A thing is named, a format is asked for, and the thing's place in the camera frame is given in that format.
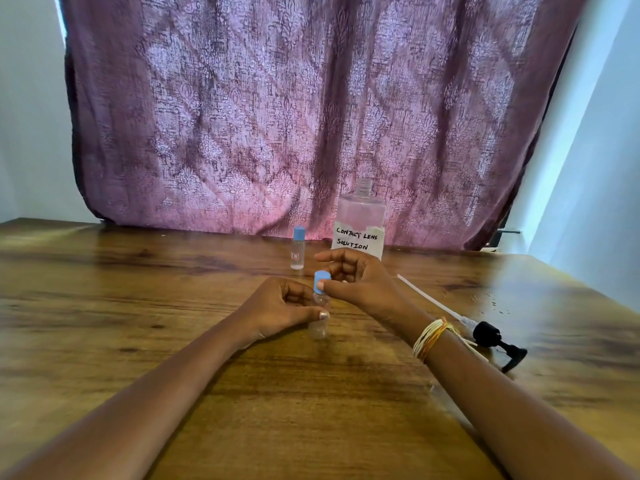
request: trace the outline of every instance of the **small label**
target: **small label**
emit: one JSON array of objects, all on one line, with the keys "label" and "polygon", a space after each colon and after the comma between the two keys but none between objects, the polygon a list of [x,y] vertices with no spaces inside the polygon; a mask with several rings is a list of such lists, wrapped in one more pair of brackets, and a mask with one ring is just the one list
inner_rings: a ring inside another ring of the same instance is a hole
[{"label": "small label", "polygon": [[338,221],[333,223],[333,243],[331,249],[357,249],[371,254],[378,259],[382,259],[384,245],[384,227],[367,227],[364,231],[356,231],[347,224],[342,224]]}]

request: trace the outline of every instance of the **paper label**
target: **paper label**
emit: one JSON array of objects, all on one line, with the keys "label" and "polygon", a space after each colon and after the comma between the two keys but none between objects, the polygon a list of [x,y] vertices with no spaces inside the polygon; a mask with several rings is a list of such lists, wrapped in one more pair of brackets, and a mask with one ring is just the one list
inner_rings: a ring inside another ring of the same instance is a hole
[{"label": "paper label", "polygon": [[338,221],[333,223],[333,243],[331,249],[350,248],[363,251],[382,259],[385,245],[384,227],[367,227],[364,231],[355,231],[353,227]]}]

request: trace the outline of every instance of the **large plastic bottle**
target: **large plastic bottle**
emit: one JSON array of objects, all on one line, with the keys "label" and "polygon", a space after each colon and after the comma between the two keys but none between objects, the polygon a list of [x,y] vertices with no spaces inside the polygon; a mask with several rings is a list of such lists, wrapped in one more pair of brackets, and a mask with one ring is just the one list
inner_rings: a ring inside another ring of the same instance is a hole
[{"label": "large plastic bottle", "polygon": [[372,188],[372,178],[358,178],[356,192],[340,195],[332,249],[348,247],[382,257],[387,203],[373,196]]}]

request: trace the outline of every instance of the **table surface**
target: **table surface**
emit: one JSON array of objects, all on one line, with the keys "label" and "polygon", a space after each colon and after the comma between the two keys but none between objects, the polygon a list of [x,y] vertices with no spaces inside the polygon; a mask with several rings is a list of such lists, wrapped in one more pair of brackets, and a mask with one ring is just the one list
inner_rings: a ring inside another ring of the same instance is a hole
[{"label": "table surface", "polygon": [[[0,470],[178,351],[266,276],[283,239],[19,219],[0,226]],[[385,249],[383,261],[529,349],[519,384],[640,467],[640,320],[516,255]],[[441,312],[399,282],[425,310]],[[295,330],[236,355],[172,437],[153,479],[498,479],[410,348],[332,303],[330,338]],[[497,363],[505,357],[495,354]]]}]

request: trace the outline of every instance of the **pink curtain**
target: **pink curtain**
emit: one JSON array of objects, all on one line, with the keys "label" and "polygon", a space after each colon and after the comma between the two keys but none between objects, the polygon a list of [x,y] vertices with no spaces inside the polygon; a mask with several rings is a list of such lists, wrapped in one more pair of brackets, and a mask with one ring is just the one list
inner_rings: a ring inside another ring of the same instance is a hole
[{"label": "pink curtain", "polygon": [[473,248],[584,0],[61,0],[76,178],[118,224],[331,237],[374,177],[388,244]]}]

